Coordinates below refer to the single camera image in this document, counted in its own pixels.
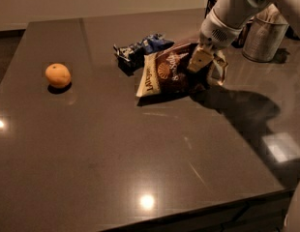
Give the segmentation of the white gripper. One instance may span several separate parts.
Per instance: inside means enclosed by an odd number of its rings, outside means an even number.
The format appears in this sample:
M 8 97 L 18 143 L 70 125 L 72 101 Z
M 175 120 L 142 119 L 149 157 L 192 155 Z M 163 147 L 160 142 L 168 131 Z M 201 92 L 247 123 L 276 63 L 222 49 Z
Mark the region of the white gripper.
M 200 44 L 195 48 L 189 61 L 188 71 L 197 73 L 213 61 L 214 68 L 211 77 L 218 85 L 223 85 L 228 62 L 220 50 L 214 54 L 214 49 L 227 48 L 239 36 L 240 32 L 241 29 L 225 25 L 214 11 L 211 11 L 201 23 L 199 31 Z

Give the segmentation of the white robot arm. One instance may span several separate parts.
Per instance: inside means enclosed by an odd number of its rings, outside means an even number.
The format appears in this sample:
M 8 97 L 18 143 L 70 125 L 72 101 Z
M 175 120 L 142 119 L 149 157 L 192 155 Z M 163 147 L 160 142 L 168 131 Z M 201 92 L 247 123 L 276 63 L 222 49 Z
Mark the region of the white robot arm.
M 214 54 L 230 46 L 246 23 L 271 4 L 300 38 L 300 0 L 218 0 L 200 26 L 188 71 L 197 73 L 212 63 Z

